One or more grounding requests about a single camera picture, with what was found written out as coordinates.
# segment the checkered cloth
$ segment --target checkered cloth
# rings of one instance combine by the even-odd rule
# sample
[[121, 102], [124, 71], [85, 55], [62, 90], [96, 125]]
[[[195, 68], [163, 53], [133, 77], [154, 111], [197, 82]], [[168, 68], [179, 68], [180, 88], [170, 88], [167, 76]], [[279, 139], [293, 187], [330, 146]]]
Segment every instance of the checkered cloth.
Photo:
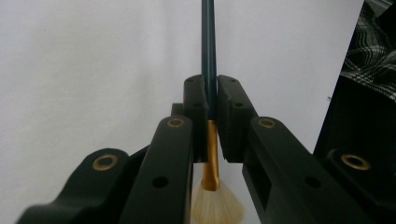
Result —
[[396, 103], [396, 49], [375, 20], [373, 10], [364, 3], [341, 76]]

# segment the brass screw hole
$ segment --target brass screw hole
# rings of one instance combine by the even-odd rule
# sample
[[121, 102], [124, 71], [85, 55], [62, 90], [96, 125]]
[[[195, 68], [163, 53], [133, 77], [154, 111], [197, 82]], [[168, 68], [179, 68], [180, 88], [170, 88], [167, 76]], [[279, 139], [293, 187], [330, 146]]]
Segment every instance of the brass screw hole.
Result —
[[92, 168], [96, 171], [106, 171], [117, 165], [119, 158], [113, 154], [102, 155], [93, 162]]
[[169, 119], [167, 124], [171, 128], [179, 128], [179, 127], [183, 126], [184, 120], [183, 119]]
[[271, 119], [260, 119], [259, 124], [264, 128], [275, 128], [276, 123]]
[[353, 155], [353, 154], [343, 154], [341, 155], [341, 161], [356, 170], [367, 171], [371, 169], [371, 164], [364, 158]]

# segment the dark green brush handle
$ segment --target dark green brush handle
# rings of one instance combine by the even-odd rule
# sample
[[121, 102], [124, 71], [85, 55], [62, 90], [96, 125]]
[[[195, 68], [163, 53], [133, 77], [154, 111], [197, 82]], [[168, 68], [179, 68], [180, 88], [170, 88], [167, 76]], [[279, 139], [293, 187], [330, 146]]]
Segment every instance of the dark green brush handle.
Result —
[[209, 105], [208, 119], [216, 119], [217, 76], [215, 6], [213, 0], [202, 0], [202, 75], [205, 81], [205, 94]]

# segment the brush bristles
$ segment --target brush bristles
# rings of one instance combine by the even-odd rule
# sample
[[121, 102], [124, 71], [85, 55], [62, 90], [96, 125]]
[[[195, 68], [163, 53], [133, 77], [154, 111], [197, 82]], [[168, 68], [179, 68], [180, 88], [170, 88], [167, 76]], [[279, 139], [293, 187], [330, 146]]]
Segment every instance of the brush bristles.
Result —
[[201, 181], [192, 191], [191, 217], [199, 224], [238, 224], [244, 207], [223, 183], [216, 191], [205, 190]]

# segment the screw hole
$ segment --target screw hole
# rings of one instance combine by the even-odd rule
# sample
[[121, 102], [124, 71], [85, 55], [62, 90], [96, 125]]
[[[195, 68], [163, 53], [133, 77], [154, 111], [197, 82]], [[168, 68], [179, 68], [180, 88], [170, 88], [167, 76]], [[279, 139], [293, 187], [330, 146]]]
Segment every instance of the screw hole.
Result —
[[106, 171], [117, 165], [119, 158], [113, 154], [102, 155], [93, 162], [92, 168], [96, 171]]
[[167, 124], [171, 128], [178, 128], [184, 124], [184, 120], [183, 119], [169, 119]]
[[259, 124], [264, 127], [264, 128], [268, 128], [268, 129], [272, 129], [275, 128], [275, 122], [271, 119], [260, 119], [259, 120]]
[[305, 184], [314, 189], [318, 189], [321, 187], [320, 181], [312, 176], [308, 176], [305, 178]]
[[152, 180], [152, 186], [157, 189], [162, 189], [168, 185], [168, 178], [165, 176], [158, 176]]
[[370, 162], [368, 162], [367, 160], [365, 160], [364, 158], [357, 156], [357, 155], [353, 155], [353, 154], [343, 154], [341, 155], [341, 161], [356, 170], [362, 170], [362, 171], [366, 171], [366, 170], [370, 170], [371, 165]]

